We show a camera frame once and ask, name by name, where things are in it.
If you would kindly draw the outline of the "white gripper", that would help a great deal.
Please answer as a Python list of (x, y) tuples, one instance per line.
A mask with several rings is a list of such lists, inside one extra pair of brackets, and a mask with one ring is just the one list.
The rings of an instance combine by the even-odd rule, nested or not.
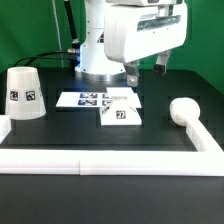
[(173, 7), (112, 5), (105, 14), (104, 52), (109, 60), (126, 63), (127, 84), (136, 87), (139, 71), (135, 60), (159, 53), (153, 70), (165, 75), (170, 50), (184, 43), (186, 32), (185, 3)]

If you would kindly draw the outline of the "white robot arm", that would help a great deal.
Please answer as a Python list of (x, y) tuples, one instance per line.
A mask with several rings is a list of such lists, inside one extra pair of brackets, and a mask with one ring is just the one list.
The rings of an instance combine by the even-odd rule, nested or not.
[(164, 75), (172, 49), (187, 33), (185, 0), (84, 0), (86, 38), (80, 46), (79, 78), (139, 83), (139, 61), (155, 55), (154, 73)]

